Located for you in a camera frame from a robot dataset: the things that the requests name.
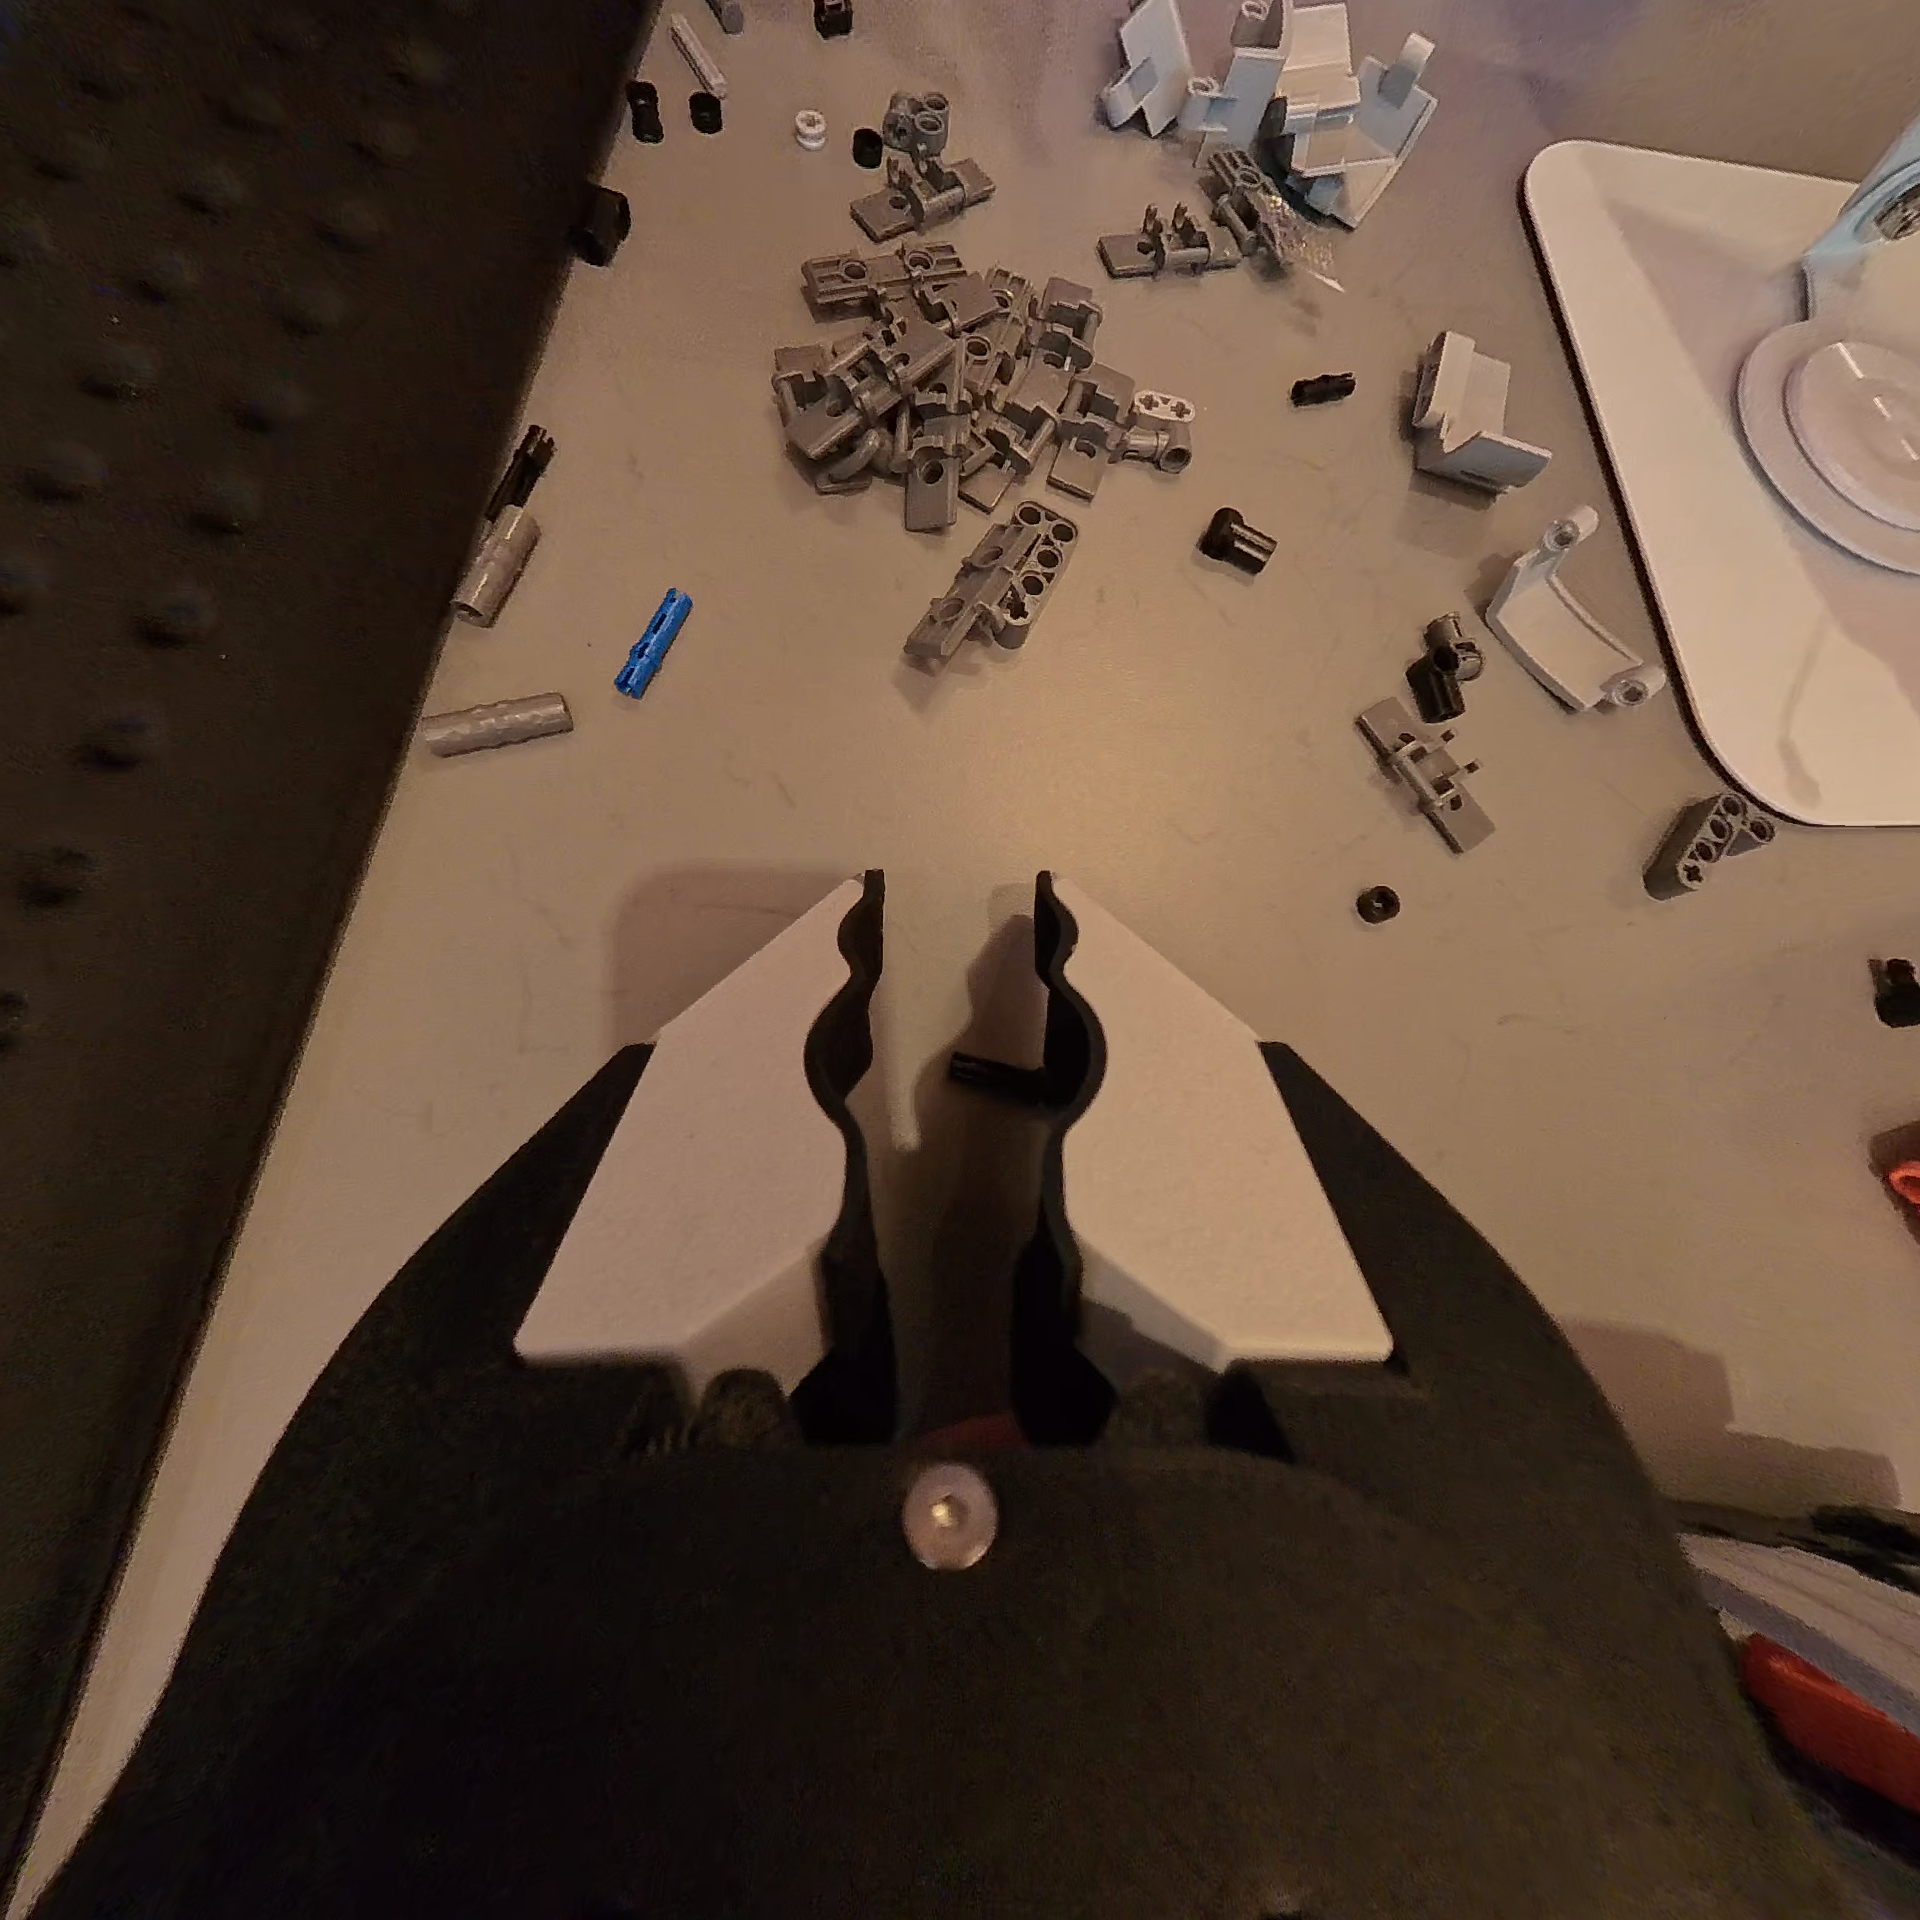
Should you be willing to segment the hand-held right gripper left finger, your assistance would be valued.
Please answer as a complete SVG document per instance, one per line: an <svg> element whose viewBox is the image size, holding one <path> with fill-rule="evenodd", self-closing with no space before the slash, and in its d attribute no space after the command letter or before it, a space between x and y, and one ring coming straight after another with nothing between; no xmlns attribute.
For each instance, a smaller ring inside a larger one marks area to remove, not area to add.
<svg viewBox="0 0 1920 1920"><path fill-rule="evenodd" d="M520 1321L530 1365L776 1381L808 1437L888 1444L896 1331L853 1096L886 876L841 880L669 1019Z"/></svg>

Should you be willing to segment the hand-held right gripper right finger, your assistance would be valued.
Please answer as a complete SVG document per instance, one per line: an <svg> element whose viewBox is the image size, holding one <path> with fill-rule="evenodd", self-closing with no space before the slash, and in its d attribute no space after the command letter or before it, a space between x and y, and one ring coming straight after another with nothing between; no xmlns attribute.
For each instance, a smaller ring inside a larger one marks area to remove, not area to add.
<svg viewBox="0 0 1920 1920"><path fill-rule="evenodd" d="M1038 876L1032 932L1041 1061L1009 1068L1045 1121L1011 1305L1025 1437L1083 1448L1152 1376L1207 1402L1238 1368L1390 1361L1256 1029L1065 876Z"/></svg>

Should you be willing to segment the grey tube connector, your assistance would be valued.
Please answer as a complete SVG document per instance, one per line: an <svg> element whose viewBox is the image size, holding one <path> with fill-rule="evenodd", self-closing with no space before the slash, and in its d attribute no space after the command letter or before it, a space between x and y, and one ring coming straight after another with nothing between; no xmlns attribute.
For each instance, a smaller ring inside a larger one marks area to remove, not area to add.
<svg viewBox="0 0 1920 1920"><path fill-rule="evenodd" d="M433 714L418 728L418 745L435 758L461 758L573 731L575 717L568 698L549 691L498 704Z"/></svg>

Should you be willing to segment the blue plastic pin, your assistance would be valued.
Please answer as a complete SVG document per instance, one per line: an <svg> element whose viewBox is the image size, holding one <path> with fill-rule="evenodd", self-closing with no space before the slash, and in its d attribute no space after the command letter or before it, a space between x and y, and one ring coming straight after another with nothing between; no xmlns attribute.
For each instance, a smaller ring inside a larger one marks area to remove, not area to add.
<svg viewBox="0 0 1920 1920"><path fill-rule="evenodd" d="M669 589L637 637L623 668L616 672L616 691L626 699L641 699L654 683L674 640L681 636L689 614L694 613L691 596L674 587Z"/></svg>

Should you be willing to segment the black and grey connector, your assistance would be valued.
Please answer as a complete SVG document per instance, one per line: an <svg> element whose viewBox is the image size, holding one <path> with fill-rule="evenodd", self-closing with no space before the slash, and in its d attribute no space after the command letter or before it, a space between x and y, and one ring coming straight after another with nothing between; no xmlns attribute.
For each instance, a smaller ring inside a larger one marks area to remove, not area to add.
<svg viewBox="0 0 1920 1920"><path fill-rule="evenodd" d="M1482 644L1467 636L1458 613L1439 614L1425 632L1422 653L1409 664L1407 681L1422 721L1441 730L1467 709L1465 689L1482 677Z"/></svg>

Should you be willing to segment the grey angled holed beam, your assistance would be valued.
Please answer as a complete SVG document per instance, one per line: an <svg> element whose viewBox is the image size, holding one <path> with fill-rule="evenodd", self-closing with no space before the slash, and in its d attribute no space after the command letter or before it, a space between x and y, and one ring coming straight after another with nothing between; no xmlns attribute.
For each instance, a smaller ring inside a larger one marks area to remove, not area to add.
<svg viewBox="0 0 1920 1920"><path fill-rule="evenodd" d="M1720 865L1773 846L1778 830L1769 813L1733 789L1694 801L1650 854L1642 873L1643 894L1658 904L1691 897Z"/></svg>

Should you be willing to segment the grey perforated beam assembly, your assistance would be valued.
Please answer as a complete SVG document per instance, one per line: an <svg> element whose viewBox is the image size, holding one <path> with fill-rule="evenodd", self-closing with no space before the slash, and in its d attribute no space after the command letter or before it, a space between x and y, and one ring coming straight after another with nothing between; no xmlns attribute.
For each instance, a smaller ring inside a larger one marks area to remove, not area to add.
<svg viewBox="0 0 1920 1920"><path fill-rule="evenodd" d="M970 642L1003 653L1025 648L1082 540L1080 521L1041 500L999 520L931 600L904 642L904 660L936 675Z"/></svg>

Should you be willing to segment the grey tube with black axle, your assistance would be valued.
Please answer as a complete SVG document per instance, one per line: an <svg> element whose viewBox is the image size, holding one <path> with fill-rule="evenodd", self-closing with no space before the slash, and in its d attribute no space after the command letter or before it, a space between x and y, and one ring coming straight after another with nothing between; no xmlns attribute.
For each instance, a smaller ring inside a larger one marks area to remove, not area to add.
<svg viewBox="0 0 1920 1920"><path fill-rule="evenodd" d="M493 626L537 552L542 526L530 499L558 451L554 436L530 424L498 476L467 574L451 600L454 617Z"/></svg>

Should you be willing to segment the pale curved panel with pins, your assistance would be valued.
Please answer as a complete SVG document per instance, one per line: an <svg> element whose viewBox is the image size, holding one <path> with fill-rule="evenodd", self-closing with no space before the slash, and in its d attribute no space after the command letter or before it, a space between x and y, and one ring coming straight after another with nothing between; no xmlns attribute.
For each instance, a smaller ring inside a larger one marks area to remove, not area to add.
<svg viewBox="0 0 1920 1920"><path fill-rule="evenodd" d="M1633 712L1666 691L1666 672L1627 649L1565 582L1565 565L1601 528L1576 507L1515 558L1482 613L1486 629L1565 709Z"/></svg>

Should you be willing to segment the black dimpled foam pad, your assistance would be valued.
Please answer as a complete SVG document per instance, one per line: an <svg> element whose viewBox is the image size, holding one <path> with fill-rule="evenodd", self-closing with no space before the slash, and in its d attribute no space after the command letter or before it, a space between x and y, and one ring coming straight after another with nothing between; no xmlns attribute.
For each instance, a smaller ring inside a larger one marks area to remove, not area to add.
<svg viewBox="0 0 1920 1920"><path fill-rule="evenodd" d="M6 5L6 1881L656 13Z"/></svg>

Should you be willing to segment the pale grey angled panel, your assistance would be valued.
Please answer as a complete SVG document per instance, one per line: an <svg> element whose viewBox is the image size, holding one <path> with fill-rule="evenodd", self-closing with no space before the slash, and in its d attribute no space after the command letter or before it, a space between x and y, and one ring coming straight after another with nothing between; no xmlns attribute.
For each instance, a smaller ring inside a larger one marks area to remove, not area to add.
<svg viewBox="0 0 1920 1920"><path fill-rule="evenodd" d="M1427 347L1409 412L1413 467L1482 494L1529 486L1553 461L1546 446L1507 429L1513 369L1445 328Z"/></svg>

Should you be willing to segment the pile of grey clip plates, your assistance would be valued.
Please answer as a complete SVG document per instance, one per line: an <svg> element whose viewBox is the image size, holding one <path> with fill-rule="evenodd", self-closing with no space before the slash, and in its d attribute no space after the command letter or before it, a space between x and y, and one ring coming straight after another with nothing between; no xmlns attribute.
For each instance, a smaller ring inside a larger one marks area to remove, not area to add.
<svg viewBox="0 0 1920 1920"><path fill-rule="evenodd" d="M904 245L810 257L801 288L841 329L776 352L787 452L826 496L899 484L907 532L998 512L1026 482L1093 500L1118 464L1193 459L1193 404L1098 360L1105 308L1082 281Z"/></svg>

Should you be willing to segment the dark grey holed connector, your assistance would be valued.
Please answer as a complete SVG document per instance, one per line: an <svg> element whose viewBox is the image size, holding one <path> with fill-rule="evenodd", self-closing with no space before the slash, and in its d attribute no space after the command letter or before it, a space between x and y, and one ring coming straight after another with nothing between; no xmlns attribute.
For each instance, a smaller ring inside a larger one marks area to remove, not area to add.
<svg viewBox="0 0 1920 1920"><path fill-rule="evenodd" d="M1230 235L1239 257L1262 257L1278 272L1293 270L1304 253L1306 228L1258 157L1234 144L1218 146L1203 172L1211 225Z"/></svg>

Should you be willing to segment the grey plate with round connector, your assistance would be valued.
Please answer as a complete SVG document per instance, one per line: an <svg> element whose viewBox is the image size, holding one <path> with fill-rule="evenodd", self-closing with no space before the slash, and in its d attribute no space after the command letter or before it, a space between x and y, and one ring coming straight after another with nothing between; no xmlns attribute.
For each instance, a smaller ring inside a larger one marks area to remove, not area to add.
<svg viewBox="0 0 1920 1920"><path fill-rule="evenodd" d="M943 91L899 90L867 155L882 162L882 182L848 206L848 216L875 243L944 226L998 194L994 179L973 157L950 152L951 105Z"/></svg>

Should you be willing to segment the heap of pale blue panels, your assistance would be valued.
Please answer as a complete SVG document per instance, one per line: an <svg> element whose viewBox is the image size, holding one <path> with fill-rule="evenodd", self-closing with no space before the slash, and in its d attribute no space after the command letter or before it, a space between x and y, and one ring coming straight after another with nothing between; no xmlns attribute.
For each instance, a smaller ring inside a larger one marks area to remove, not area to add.
<svg viewBox="0 0 1920 1920"><path fill-rule="evenodd" d="M1427 132L1434 42L1355 58L1347 5L1238 5L1226 66L1193 59L1175 3L1139 3L1118 25L1120 72L1101 94L1109 128L1177 138L1199 161L1250 155L1315 216L1355 228Z"/></svg>

